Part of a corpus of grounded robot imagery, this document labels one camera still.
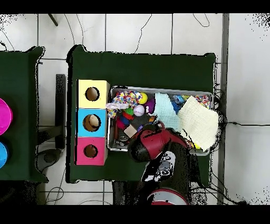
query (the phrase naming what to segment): dark green tablecloth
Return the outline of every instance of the dark green tablecloth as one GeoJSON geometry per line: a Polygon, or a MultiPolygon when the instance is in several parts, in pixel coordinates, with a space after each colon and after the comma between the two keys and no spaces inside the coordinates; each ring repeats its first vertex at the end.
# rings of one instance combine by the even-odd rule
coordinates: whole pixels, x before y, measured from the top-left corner
{"type": "Polygon", "coordinates": [[[0,180],[46,182],[35,168],[37,144],[36,64],[44,48],[27,52],[0,51],[0,98],[12,109],[13,121],[0,136],[9,151],[0,180]]]}
{"type": "MultiPolygon", "coordinates": [[[[74,165],[76,80],[106,80],[111,86],[133,86],[213,92],[215,55],[149,55],[92,53],[81,45],[67,55],[69,63],[67,108],[67,180],[140,180],[145,163],[125,152],[109,152],[104,166],[74,165]]],[[[200,156],[204,185],[209,182],[209,156],[200,156]]]]}

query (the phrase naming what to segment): yellow ball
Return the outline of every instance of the yellow ball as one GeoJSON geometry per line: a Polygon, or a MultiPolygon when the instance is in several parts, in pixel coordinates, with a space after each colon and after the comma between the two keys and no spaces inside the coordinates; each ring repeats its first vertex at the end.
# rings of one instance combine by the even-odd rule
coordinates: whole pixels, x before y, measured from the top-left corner
{"type": "Polygon", "coordinates": [[[141,93],[141,99],[139,100],[139,104],[145,104],[148,97],[144,92],[140,92],[140,93],[141,93]]]}

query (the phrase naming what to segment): yellow cloth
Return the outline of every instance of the yellow cloth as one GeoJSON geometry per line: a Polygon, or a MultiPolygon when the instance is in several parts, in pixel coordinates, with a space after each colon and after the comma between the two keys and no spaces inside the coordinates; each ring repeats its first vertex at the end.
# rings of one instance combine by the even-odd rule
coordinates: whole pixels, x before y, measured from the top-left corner
{"type": "Polygon", "coordinates": [[[215,111],[207,109],[190,96],[177,116],[180,118],[180,133],[183,137],[188,139],[189,136],[203,151],[214,144],[218,131],[218,114],[215,111]]]}

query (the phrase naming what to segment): stacked boxes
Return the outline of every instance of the stacked boxes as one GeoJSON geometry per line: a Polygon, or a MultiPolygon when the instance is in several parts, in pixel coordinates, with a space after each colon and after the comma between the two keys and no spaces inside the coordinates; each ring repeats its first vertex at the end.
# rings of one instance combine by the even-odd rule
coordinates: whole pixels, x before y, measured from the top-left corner
{"type": "Polygon", "coordinates": [[[105,105],[110,85],[102,80],[78,80],[77,84],[75,165],[104,165],[108,154],[105,105]]]}

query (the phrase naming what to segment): white ball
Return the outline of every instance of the white ball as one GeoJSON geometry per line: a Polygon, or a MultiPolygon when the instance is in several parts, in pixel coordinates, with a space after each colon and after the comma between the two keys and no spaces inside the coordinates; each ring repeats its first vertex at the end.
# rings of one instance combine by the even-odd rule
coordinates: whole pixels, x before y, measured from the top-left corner
{"type": "Polygon", "coordinates": [[[133,112],[138,117],[142,116],[144,114],[144,106],[143,105],[137,105],[136,107],[134,107],[133,112]]]}

